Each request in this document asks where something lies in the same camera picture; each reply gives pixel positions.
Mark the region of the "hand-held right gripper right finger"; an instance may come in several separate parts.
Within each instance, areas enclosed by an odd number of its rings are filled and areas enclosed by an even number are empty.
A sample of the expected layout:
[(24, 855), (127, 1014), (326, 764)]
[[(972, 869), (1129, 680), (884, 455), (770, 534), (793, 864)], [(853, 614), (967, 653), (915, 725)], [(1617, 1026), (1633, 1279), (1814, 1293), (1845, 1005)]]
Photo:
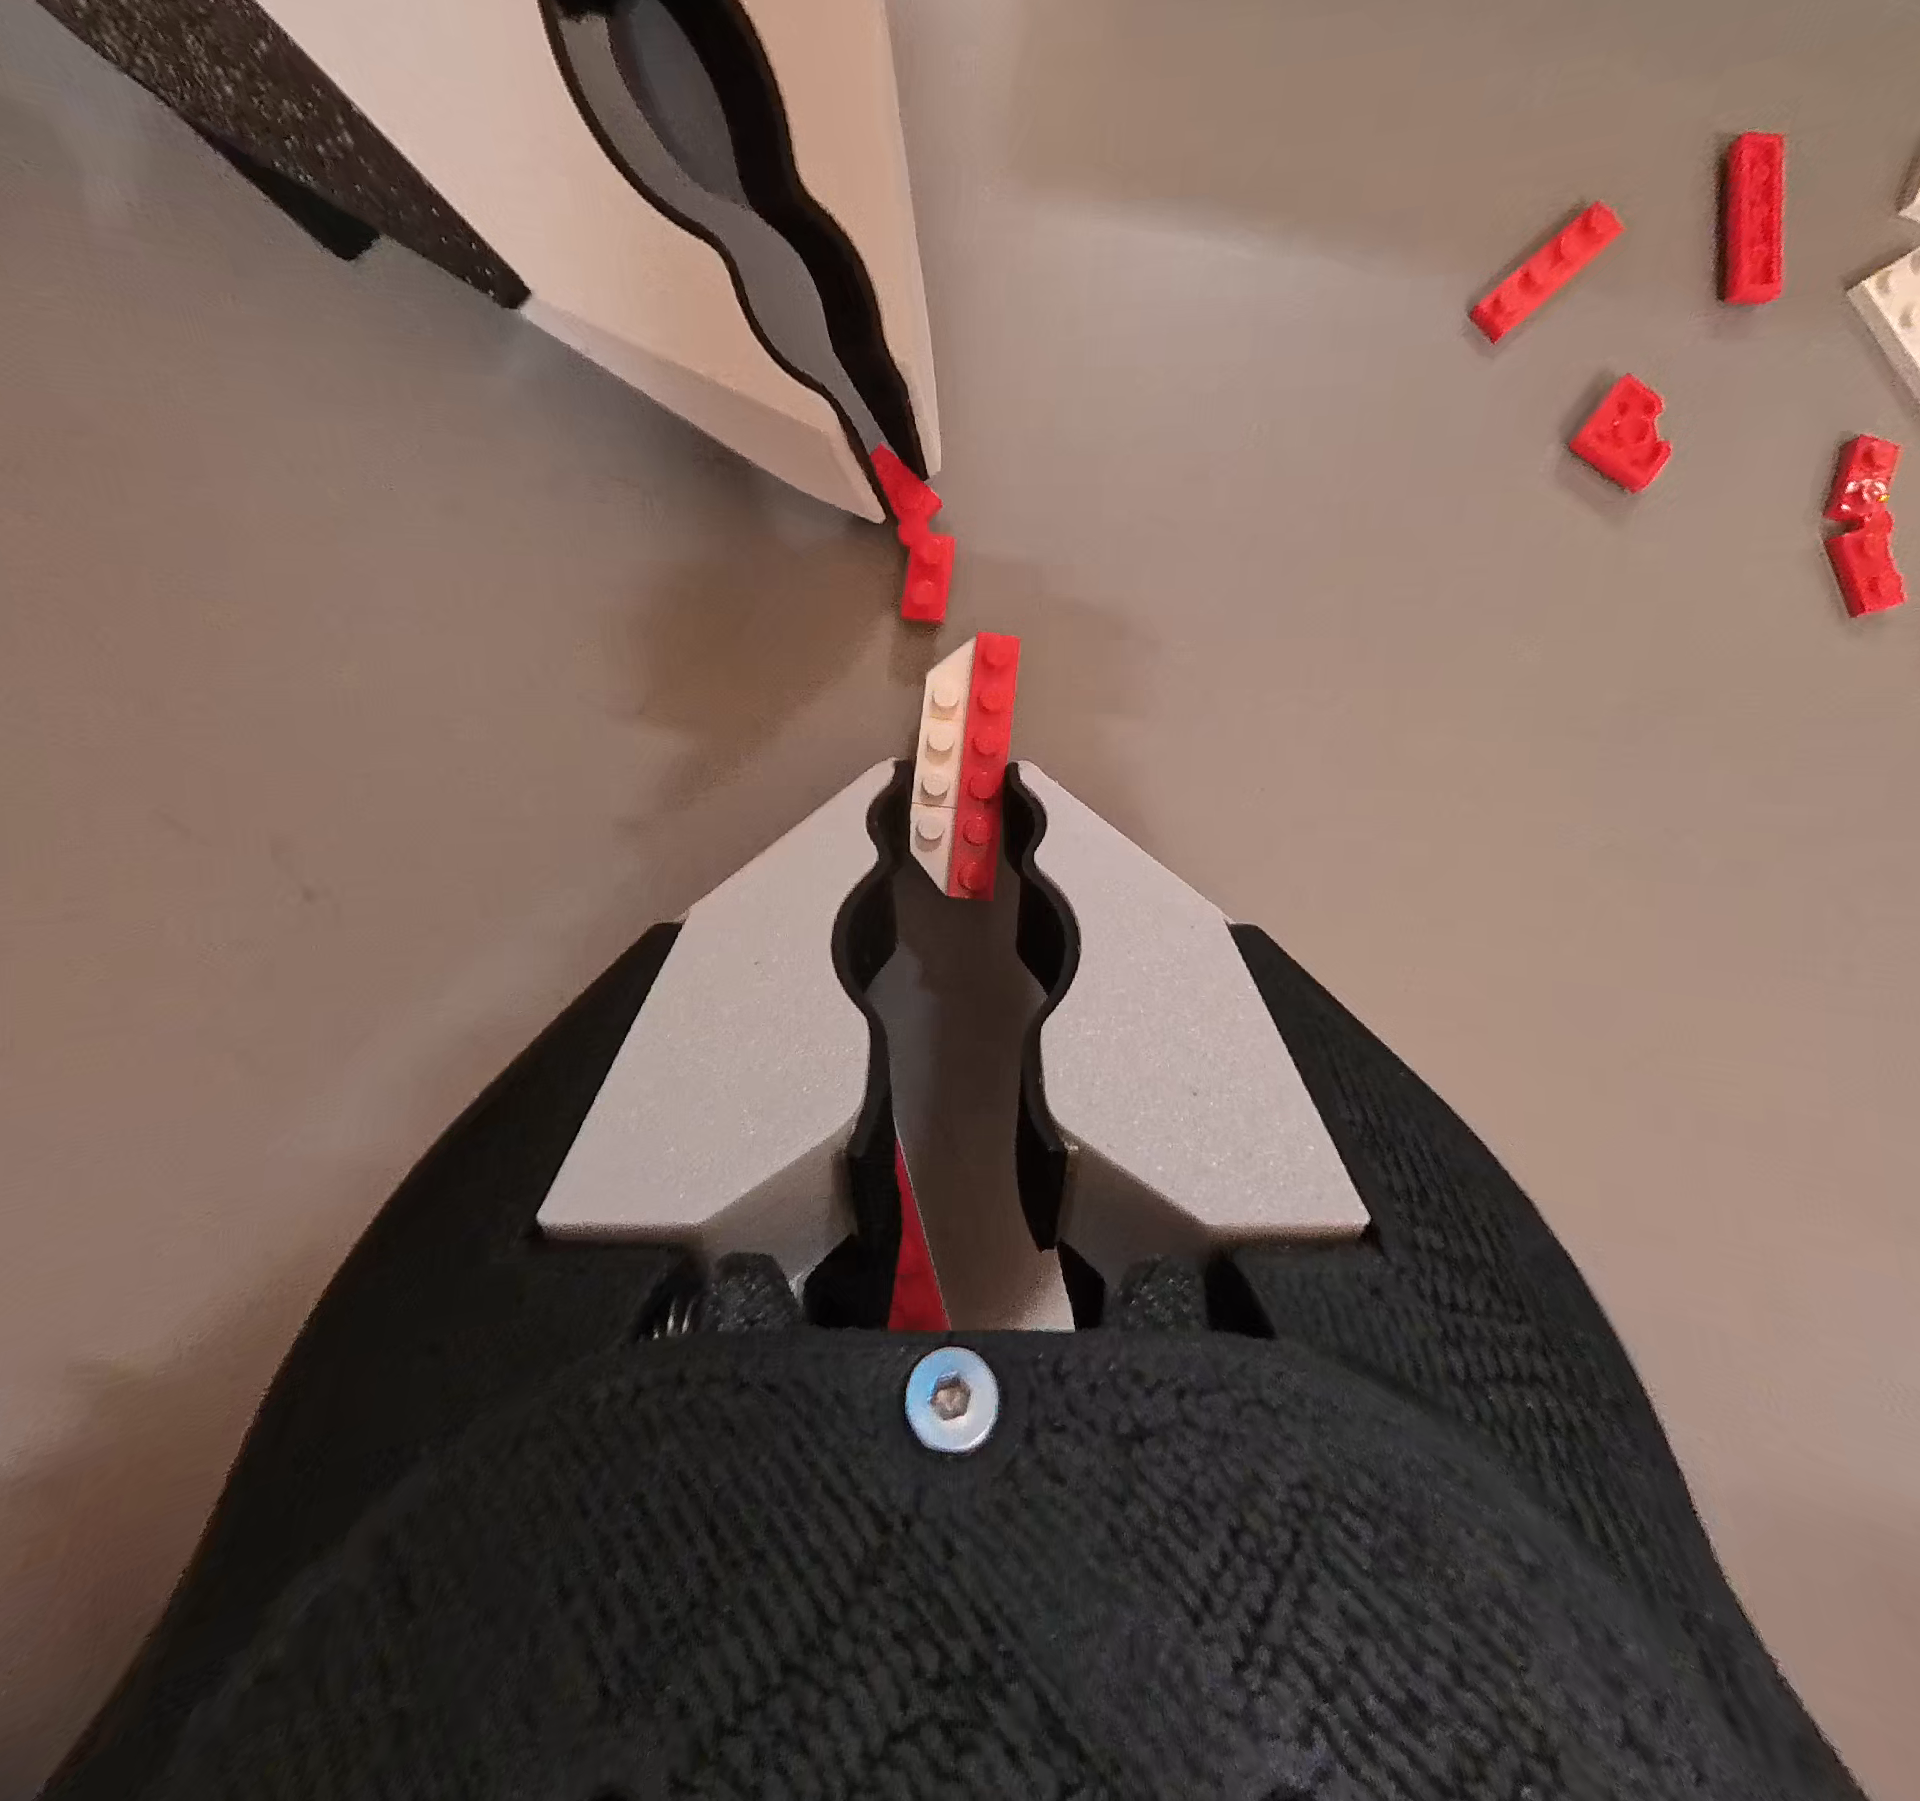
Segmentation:
[(1229, 917), (1030, 763), (1004, 786), (1021, 1214), (1044, 1251), (1218, 1254), (1369, 1215)]

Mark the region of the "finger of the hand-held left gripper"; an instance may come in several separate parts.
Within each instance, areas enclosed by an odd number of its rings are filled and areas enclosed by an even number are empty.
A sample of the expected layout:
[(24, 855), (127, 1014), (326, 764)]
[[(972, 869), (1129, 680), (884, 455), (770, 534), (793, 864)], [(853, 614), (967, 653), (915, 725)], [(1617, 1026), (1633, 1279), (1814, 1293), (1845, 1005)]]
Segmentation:
[(719, 263), (751, 349), (831, 438), (941, 465), (885, 0), (540, 0), (564, 86), (637, 195)]
[(259, 0), (525, 280), (519, 317), (822, 504), (885, 518), (874, 446), (751, 349), (719, 259), (617, 174), (540, 0)]

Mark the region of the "red and white lego assembly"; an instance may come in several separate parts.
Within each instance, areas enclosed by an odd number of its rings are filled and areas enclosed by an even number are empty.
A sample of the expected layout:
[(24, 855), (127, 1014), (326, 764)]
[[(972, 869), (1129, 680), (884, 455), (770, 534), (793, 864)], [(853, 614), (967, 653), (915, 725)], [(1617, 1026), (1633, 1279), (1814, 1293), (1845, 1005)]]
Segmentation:
[(982, 634), (926, 677), (911, 750), (900, 948), (879, 982), (906, 1184), (951, 1324), (1067, 1332), (1060, 1261), (1021, 1206), (1021, 1048), (1039, 1001), (1004, 864), (1021, 641)]

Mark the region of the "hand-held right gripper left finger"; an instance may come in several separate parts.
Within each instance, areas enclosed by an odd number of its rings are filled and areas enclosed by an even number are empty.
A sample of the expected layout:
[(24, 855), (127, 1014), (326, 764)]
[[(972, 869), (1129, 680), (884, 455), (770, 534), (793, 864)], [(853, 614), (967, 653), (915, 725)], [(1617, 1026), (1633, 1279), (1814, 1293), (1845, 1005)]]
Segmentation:
[(853, 1234), (844, 1159), (871, 1031), (833, 927), (878, 866), (895, 767), (853, 779), (696, 901), (539, 1212), (540, 1234), (771, 1257), (807, 1278)]

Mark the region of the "red lego plate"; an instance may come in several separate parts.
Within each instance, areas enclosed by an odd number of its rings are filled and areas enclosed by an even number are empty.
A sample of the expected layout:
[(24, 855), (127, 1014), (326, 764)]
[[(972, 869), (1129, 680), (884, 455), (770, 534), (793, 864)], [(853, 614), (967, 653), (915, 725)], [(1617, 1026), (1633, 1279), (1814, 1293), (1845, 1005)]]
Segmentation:
[(1594, 202), (1561, 225), (1540, 248), (1470, 309), (1470, 322), (1498, 346), (1580, 278), (1619, 235), (1624, 223), (1605, 202)]
[(1787, 277), (1787, 138), (1739, 133), (1720, 169), (1718, 301), (1765, 305)]

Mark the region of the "red angled lego piece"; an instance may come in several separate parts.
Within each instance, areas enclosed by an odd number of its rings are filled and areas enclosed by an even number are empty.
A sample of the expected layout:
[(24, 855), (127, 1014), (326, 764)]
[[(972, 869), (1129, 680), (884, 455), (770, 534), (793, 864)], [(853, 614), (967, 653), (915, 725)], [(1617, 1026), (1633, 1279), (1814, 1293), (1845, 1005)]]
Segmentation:
[(1850, 619), (1888, 614), (1908, 600), (1893, 553), (1892, 491), (1902, 444), (1861, 434), (1837, 450), (1835, 478), (1822, 511), (1837, 590)]
[(874, 450), (871, 463), (905, 553), (900, 618), (921, 625), (941, 623), (947, 618), (957, 549), (957, 541), (935, 526), (943, 498), (885, 444)]

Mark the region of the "red notched lego corner piece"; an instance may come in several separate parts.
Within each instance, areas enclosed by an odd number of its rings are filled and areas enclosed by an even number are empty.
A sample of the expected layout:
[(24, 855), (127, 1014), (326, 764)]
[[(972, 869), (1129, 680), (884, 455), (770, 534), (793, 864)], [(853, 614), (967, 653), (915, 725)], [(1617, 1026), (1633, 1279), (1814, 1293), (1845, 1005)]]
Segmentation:
[(1665, 400), (1633, 375), (1622, 375), (1601, 397), (1592, 414), (1576, 428), (1567, 446), (1622, 493), (1653, 489), (1673, 459), (1673, 444), (1663, 434)]

